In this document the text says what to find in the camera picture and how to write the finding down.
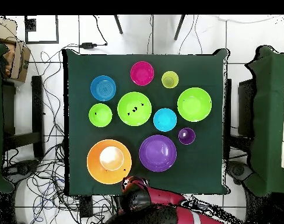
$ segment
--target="bowl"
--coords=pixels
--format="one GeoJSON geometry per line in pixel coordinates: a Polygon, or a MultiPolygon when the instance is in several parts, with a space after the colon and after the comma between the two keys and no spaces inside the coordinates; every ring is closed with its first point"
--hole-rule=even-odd
{"type": "Polygon", "coordinates": [[[167,89],[172,89],[178,85],[179,77],[174,71],[167,71],[162,76],[162,83],[167,89]]]}
{"type": "Polygon", "coordinates": [[[103,103],[95,104],[89,111],[89,120],[96,127],[107,126],[112,119],[111,108],[103,103]]]}
{"type": "Polygon", "coordinates": [[[195,141],[195,132],[191,128],[183,128],[179,131],[178,139],[182,144],[189,145],[195,141]]]}
{"type": "Polygon", "coordinates": [[[208,116],[212,102],[205,90],[192,87],[180,94],[177,107],[182,118],[190,122],[198,122],[208,116]]]}
{"type": "Polygon", "coordinates": [[[100,153],[99,161],[106,170],[115,171],[122,166],[124,155],[119,148],[109,146],[100,153]]]}
{"type": "Polygon", "coordinates": [[[117,111],[124,123],[130,126],[139,126],[150,118],[152,106],[150,100],[144,94],[130,92],[120,99],[117,111]]]}
{"type": "Polygon", "coordinates": [[[142,164],[154,172],[163,172],[172,167],[177,151],[170,138],[154,135],[145,139],[139,149],[142,164]]]}
{"type": "Polygon", "coordinates": [[[90,149],[87,155],[87,169],[99,183],[119,183],[131,169],[130,152],[121,142],[112,139],[102,140],[90,149]]]}
{"type": "Polygon", "coordinates": [[[161,108],[155,113],[153,122],[156,129],[166,132],[176,126],[177,116],[171,109],[161,108]]]}
{"type": "Polygon", "coordinates": [[[130,77],[135,84],[145,86],[154,78],[154,69],[150,63],[139,61],[132,66],[130,77]]]}
{"type": "Polygon", "coordinates": [[[90,90],[96,100],[106,102],[114,97],[116,84],[109,76],[98,76],[92,81],[90,90]]]}

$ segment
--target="green bowl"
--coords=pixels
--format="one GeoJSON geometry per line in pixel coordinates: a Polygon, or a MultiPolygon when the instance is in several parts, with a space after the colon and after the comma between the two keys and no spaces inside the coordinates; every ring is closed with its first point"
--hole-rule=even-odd
{"type": "Polygon", "coordinates": [[[150,100],[142,93],[130,92],[120,99],[117,107],[120,119],[130,126],[139,126],[151,116],[150,100]]]}
{"type": "Polygon", "coordinates": [[[190,122],[198,122],[208,116],[212,102],[205,90],[192,87],[180,94],[177,107],[182,118],[190,122]]]}
{"type": "Polygon", "coordinates": [[[95,104],[89,111],[89,120],[96,127],[107,126],[112,119],[111,108],[103,103],[95,104]]]}

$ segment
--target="white tile floor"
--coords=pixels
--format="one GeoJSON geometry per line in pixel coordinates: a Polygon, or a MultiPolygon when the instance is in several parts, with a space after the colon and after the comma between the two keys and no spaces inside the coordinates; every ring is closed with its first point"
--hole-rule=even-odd
{"type": "MultiPolygon", "coordinates": [[[[238,127],[238,98],[237,87],[239,82],[251,79],[252,75],[244,64],[250,62],[255,55],[255,49],[264,44],[273,46],[279,52],[284,52],[284,16],[279,16],[270,20],[257,23],[236,23],[238,22],[252,22],[269,18],[269,16],[259,15],[241,15],[241,16],[227,16],[230,20],[227,22],[219,20],[218,15],[200,15],[198,17],[196,30],[202,46],[203,54],[211,54],[219,48],[228,48],[230,50],[229,64],[228,64],[228,78],[232,78],[232,126],[238,127]]],[[[17,36],[19,39],[24,40],[24,17],[23,16],[7,16],[17,22],[17,36]]],[[[36,16],[37,22],[42,21],[39,16],[36,16]]],[[[97,47],[93,50],[84,50],[72,48],[81,54],[146,54],[147,43],[149,35],[152,31],[150,26],[150,15],[119,15],[120,23],[124,34],[119,34],[114,16],[98,16],[98,23],[103,36],[108,42],[108,46],[97,47]]],[[[174,35],[180,19],[180,15],[155,15],[154,27],[154,53],[155,54],[178,54],[181,43],[189,32],[193,15],[187,15],[184,19],[179,37],[174,41],[174,35]]],[[[31,76],[37,75],[34,60],[39,62],[37,69],[39,74],[42,74],[47,67],[43,61],[48,60],[46,54],[53,56],[58,50],[68,44],[80,44],[82,42],[93,42],[103,44],[104,41],[99,34],[96,21],[93,16],[58,16],[59,26],[59,44],[29,44],[29,48],[33,54],[34,59],[31,57],[30,65],[27,74],[26,83],[20,86],[16,92],[15,103],[15,127],[16,133],[23,133],[31,131],[31,76]]],[[[185,43],[182,45],[181,54],[200,54],[201,48],[195,34],[195,25],[190,35],[186,38],[185,43]]],[[[43,29],[37,30],[42,32],[40,37],[48,39],[48,34],[43,29]]],[[[152,52],[152,38],[149,42],[149,53],[152,52]]],[[[56,54],[51,59],[51,65],[45,71],[43,76],[46,79],[54,72],[59,71],[56,75],[50,77],[45,82],[46,88],[56,95],[61,101],[61,107],[58,110],[56,122],[64,129],[64,116],[63,116],[63,71],[62,71],[62,55],[56,54]]],[[[44,95],[46,103],[53,109],[57,110],[59,101],[50,96],[50,102],[44,95]]],[[[44,126],[45,135],[51,134],[50,140],[46,143],[46,150],[57,143],[62,141],[62,136],[55,136],[53,130],[53,116],[47,106],[44,106],[44,126]]],[[[236,129],[232,129],[234,134],[237,133],[236,129]]],[[[24,146],[19,149],[18,156],[15,161],[23,160],[33,157],[32,146],[24,146]]],[[[233,150],[231,156],[240,155],[242,152],[233,150]]],[[[53,159],[54,152],[50,152],[46,159],[53,159]]],[[[225,210],[237,216],[240,219],[245,219],[246,215],[246,201],[244,190],[241,186],[235,185],[229,176],[225,176],[226,185],[230,188],[228,195],[197,195],[197,198],[223,206],[225,210]]],[[[36,187],[31,180],[23,181],[18,187],[16,194],[16,215],[17,220],[20,222],[30,223],[33,220],[33,202],[38,193],[36,187]]],[[[50,224],[51,220],[58,213],[55,208],[48,208],[41,213],[44,219],[42,222],[35,224],[50,224]]],[[[76,224],[72,219],[69,211],[60,211],[57,216],[57,222],[52,221],[51,224],[76,224]]]]}

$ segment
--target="yellow bowl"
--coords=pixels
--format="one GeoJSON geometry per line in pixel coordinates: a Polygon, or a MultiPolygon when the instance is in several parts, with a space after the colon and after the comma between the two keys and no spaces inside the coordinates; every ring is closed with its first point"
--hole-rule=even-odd
{"type": "Polygon", "coordinates": [[[167,71],[162,76],[162,83],[167,89],[172,89],[178,85],[179,77],[174,71],[167,71]]]}

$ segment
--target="cardboard box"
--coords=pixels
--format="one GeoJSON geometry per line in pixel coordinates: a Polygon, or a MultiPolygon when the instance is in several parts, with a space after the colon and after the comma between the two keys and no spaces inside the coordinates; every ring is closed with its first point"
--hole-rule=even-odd
{"type": "Polygon", "coordinates": [[[9,57],[9,53],[12,52],[12,45],[15,46],[13,62],[11,59],[8,61],[12,62],[10,75],[4,77],[7,81],[17,81],[19,86],[20,82],[26,81],[31,52],[23,41],[16,41],[16,29],[17,24],[15,21],[0,18],[0,43],[4,43],[10,49],[8,53],[4,54],[5,58],[9,57]]]}

